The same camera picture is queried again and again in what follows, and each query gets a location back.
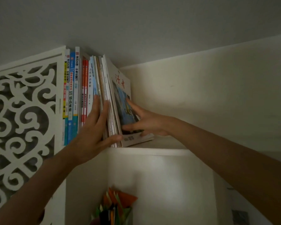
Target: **carved lattice panel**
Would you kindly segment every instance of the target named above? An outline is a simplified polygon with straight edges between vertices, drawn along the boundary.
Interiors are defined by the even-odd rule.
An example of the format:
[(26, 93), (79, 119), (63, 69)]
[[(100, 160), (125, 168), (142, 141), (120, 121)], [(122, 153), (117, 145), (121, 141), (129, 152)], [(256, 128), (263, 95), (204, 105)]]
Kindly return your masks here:
[(0, 207), (54, 155), (57, 62), (0, 72)]

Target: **person's left hand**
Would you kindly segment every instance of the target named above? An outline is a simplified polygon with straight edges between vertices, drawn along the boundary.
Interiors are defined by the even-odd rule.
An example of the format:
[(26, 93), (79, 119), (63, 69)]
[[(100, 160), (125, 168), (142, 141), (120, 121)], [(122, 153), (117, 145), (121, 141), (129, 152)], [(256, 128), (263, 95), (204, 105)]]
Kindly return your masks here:
[(121, 135), (113, 135), (101, 141), (103, 132), (106, 129), (108, 118), (109, 101), (105, 101), (103, 110), (100, 113), (100, 99), (94, 96), (92, 111), (86, 118), (85, 124), (77, 136), (61, 152), (64, 156), (74, 162), (75, 166), (85, 163), (94, 158), (105, 148), (123, 139)]

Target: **blue painting on magazine cover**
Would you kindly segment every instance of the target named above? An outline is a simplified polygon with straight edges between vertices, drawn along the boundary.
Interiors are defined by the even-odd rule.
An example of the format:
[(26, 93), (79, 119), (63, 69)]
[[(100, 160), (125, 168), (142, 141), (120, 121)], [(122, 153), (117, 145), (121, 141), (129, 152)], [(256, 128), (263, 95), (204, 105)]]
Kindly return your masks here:
[[(137, 122), (138, 121), (137, 116), (132, 111), (131, 106), (126, 102), (126, 98), (130, 99), (129, 96), (114, 82), (112, 83), (113, 83), (113, 90), (116, 100), (116, 108), (118, 111), (121, 126)], [(142, 132), (142, 130), (135, 130), (135, 131), (122, 130), (123, 134), (132, 134), (132, 133), (139, 133), (139, 132)]]

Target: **ceiling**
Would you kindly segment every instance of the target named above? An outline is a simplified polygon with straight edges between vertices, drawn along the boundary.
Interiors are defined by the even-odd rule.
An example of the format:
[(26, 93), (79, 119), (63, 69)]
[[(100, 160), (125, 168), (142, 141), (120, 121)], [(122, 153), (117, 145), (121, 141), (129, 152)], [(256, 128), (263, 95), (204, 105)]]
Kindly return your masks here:
[(0, 0), (0, 65), (68, 45), (118, 66), (281, 34), (281, 0)]

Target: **person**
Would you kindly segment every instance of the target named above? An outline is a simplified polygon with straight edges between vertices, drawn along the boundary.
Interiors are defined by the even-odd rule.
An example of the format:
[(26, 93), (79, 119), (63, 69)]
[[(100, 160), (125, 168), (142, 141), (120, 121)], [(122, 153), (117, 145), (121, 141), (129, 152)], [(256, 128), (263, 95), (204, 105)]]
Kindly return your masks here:
[[(175, 137), (273, 224), (281, 224), (281, 162), (177, 118), (150, 112), (130, 100), (127, 102), (141, 120), (123, 126), (124, 130), (144, 130), (143, 136), (153, 133)], [(36, 224), (45, 205), (71, 170), (123, 138), (114, 135), (101, 141), (109, 102), (104, 102), (101, 115), (99, 103), (95, 96), (92, 111), (77, 137), (45, 160), (34, 176), (1, 207), (0, 225)]]

